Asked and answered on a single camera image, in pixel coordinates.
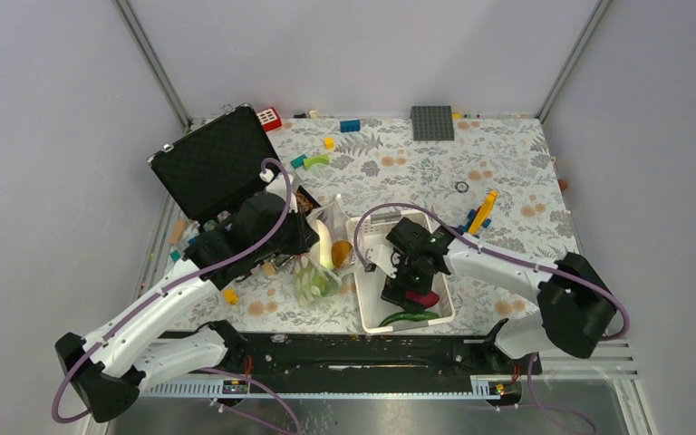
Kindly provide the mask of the brown potato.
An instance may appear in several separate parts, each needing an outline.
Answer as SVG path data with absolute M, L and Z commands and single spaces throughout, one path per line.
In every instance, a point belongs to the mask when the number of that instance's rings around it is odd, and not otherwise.
M 342 268 L 351 262 L 353 245 L 347 240 L 333 242 L 331 247 L 331 258 L 335 268 Z

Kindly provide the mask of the purple sweet potato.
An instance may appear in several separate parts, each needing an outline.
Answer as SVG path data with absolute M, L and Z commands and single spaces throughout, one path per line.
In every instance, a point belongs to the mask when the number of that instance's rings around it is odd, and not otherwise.
M 405 293 L 405 298 L 413 311 L 424 311 L 432 308 L 440 301 L 440 296 L 433 291 L 429 291 L 425 295 L 413 291 L 407 291 Z

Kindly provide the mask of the clear zip top bag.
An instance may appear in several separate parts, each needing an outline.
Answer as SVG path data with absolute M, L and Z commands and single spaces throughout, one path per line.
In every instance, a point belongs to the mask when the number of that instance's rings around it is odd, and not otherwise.
M 346 226 L 349 220 L 340 194 L 306 218 L 317 241 L 295 260 L 295 297 L 300 305 L 314 305 L 337 294 L 353 271 L 354 243 Z

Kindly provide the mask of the green cabbage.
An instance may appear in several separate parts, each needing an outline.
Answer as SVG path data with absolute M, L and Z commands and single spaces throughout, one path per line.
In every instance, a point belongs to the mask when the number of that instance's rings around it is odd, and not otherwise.
M 302 305 L 334 294 L 341 282 L 320 266 L 295 264 L 295 295 Z

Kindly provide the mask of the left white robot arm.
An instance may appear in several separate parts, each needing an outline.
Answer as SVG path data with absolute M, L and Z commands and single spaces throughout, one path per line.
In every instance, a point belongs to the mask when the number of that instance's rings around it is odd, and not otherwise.
M 55 343 L 71 385 L 97 422 L 123 414 L 147 389 L 199 369 L 234 372 L 247 362 L 243 336 L 227 321 L 209 321 L 164 347 L 177 317 L 278 255 L 306 253 L 318 236 L 295 195 L 256 193 L 214 229 L 196 236 L 149 291 L 98 329 L 66 333 Z

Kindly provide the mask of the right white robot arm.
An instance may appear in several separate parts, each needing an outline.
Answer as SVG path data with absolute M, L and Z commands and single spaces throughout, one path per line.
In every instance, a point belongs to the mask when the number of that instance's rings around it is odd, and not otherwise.
M 383 248 L 367 247 L 363 253 L 402 296 L 426 295 L 433 278 L 445 275 L 475 278 L 533 302 L 535 313 L 504 319 L 489 332 L 483 359 L 492 372 L 508 372 L 519 359 L 552 349 L 587 359 L 616 313 L 600 276 L 572 252 L 560 260 L 533 259 L 446 224 L 429 231 L 404 217 L 388 232 Z

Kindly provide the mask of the white radish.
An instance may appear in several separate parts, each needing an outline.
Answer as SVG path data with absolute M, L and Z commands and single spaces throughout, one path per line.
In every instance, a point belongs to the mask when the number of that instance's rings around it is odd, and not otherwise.
M 322 220 L 316 220 L 316 232 L 319 236 L 318 244 L 314 246 L 313 256 L 318 260 L 318 263 L 329 269 L 334 269 L 331 258 L 331 247 L 333 244 L 329 228 Z

